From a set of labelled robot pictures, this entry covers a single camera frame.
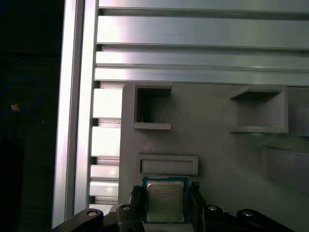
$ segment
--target gray shelf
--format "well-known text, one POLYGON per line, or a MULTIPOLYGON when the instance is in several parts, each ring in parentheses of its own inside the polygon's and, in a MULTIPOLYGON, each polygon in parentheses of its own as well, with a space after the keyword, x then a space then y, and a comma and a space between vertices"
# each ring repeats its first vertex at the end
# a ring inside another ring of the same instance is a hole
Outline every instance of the gray shelf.
POLYGON ((231 132, 288 133, 286 87, 245 86, 231 97, 235 125, 231 132))

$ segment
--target rectangular cutout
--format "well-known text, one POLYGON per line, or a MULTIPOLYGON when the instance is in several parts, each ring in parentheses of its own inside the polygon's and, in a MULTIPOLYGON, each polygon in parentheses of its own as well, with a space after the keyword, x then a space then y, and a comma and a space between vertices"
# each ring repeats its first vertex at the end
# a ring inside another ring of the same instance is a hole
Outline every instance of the rectangular cutout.
POLYGON ((171 125, 160 113, 165 98, 170 96, 170 84, 135 86, 133 128, 170 130, 171 125))
POLYGON ((198 175, 198 157, 138 155, 139 173, 198 175))
POLYGON ((285 87, 246 86, 230 98, 236 109, 231 132, 288 133, 285 87))
POLYGON ((266 178, 309 194, 309 154, 265 147, 263 160, 266 178))

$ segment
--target gray plastic panel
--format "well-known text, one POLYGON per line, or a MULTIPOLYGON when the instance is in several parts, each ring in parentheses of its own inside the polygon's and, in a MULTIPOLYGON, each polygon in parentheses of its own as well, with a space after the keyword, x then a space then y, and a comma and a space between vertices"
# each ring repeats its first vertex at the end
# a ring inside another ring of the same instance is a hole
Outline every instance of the gray plastic panel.
POLYGON ((231 132, 288 133, 286 87, 246 86, 232 94, 236 125, 231 132))
POLYGON ((137 172, 138 154, 197 156, 198 176, 190 181, 200 182, 207 203, 233 215, 252 208, 296 232, 308 232, 304 205, 309 205, 309 195, 265 178, 262 151, 272 146, 309 153, 308 141, 296 133, 297 109, 308 102, 308 88, 286 90, 289 134, 263 134, 230 133, 234 122, 230 93, 242 86, 219 84, 173 83, 170 97, 154 102, 156 119, 170 122, 172 130, 135 130, 130 113, 134 85, 123 89, 119 203, 128 202, 132 186, 147 175, 137 172))
POLYGON ((264 148, 265 176, 309 195, 309 154, 264 148))
POLYGON ((138 155, 139 173, 197 175, 198 157, 168 155, 138 155))

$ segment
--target metal bar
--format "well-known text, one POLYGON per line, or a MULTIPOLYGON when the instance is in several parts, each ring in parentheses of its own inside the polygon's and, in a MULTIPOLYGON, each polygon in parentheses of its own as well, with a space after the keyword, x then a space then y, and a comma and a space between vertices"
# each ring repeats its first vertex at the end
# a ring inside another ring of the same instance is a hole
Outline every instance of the metal bar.
POLYGON ((118 157, 120 154, 120 125, 115 127, 93 127, 91 156, 118 157))
POLYGON ((144 16, 98 19, 99 44, 302 50, 309 49, 308 40, 308 21, 144 16))
POLYGON ((96 68, 96 80, 309 86, 307 73, 227 70, 96 68))
POLYGON ((307 0, 99 0, 100 8, 305 12, 307 0))
POLYGON ((118 181, 97 181, 90 182, 90 196, 118 197, 118 181))
POLYGON ((98 1, 85 1, 74 213, 89 207, 92 106, 98 1))
POLYGON ((180 53, 164 50, 145 52, 143 49, 140 51, 106 49, 97 52, 96 63, 100 67, 309 72, 308 56, 235 51, 189 50, 180 53))
POLYGON ((122 88, 96 88, 93 118, 121 118, 122 88))
POLYGON ((119 167, 91 165, 92 180, 118 180, 119 167))
POLYGON ((52 228, 73 216, 83 14, 83 0, 65 1, 52 228))
POLYGON ((101 210, 104 215, 107 215, 110 212, 110 209, 112 208, 112 205, 91 204, 91 205, 89 205, 89 208, 101 210))

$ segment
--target square slot holder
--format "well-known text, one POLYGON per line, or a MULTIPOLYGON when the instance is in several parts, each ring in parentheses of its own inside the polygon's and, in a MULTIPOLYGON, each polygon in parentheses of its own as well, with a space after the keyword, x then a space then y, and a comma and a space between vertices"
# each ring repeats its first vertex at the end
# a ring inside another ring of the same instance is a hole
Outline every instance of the square slot holder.
POLYGON ((158 85, 135 85, 134 91, 134 129, 171 130, 170 123, 159 123, 153 120, 152 100, 158 97, 169 97, 172 85, 162 83, 158 85))
POLYGON ((287 87, 245 86, 230 100, 236 108, 236 125, 230 132, 289 132, 287 87))
POLYGON ((297 135, 309 137, 309 106, 300 107, 297 110, 297 135))

